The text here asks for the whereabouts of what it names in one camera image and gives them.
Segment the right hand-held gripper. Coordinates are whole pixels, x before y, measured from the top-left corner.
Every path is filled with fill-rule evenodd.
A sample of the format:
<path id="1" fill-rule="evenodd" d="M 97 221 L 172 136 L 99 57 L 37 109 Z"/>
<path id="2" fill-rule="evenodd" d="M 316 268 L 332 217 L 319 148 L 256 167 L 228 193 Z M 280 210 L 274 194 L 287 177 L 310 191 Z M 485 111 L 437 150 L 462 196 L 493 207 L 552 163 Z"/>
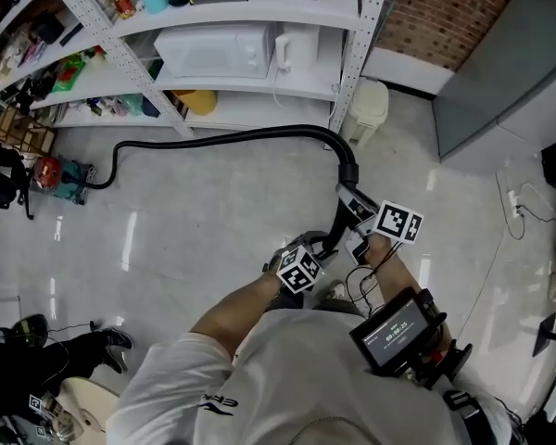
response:
<path id="1" fill-rule="evenodd" d="M 423 215 L 390 201 L 380 206 L 362 204 L 355 192 L 343 184 L 336 193 L 344 206 L 359 220 L 350 230 L 346 249 L 357 265 L 364 263 L 368 237 L 380 234 L 402 244 L 414 244 L 423 224 Z"/>

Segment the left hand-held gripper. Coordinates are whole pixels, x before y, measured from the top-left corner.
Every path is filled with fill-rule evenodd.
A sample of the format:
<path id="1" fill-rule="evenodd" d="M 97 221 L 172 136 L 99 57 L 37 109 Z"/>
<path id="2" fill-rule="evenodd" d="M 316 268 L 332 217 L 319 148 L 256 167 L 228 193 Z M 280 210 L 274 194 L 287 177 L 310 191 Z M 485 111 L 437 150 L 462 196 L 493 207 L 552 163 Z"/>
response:
<path id="1" fill-rule="evenodd" d="M 327 267 L 338 255 L 338 250 L 322 250 L 319 261 L 306 246 L 321 244 L 328 236 L 324 231 L 307 231 L 276 251 L 263 267 L 263 272 L 274 272 L 292 293 L 301 293 L 313 288 L 320 279 L 322 267 Z"/>

